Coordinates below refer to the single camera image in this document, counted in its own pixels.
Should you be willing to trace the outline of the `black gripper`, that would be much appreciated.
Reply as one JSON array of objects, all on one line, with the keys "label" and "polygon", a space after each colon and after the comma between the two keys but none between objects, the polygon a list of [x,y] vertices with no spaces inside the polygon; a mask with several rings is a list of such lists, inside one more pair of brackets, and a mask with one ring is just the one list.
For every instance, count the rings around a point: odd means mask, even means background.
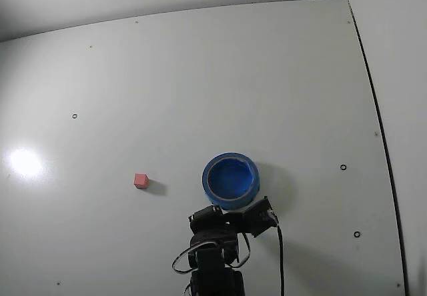
[{"label": "black gripper", "polygon": [[193,233],[191,241],[238,241],[241,233],[246,239],[242,212],[224,213],[218,205],[210,205],[189,216]]}]

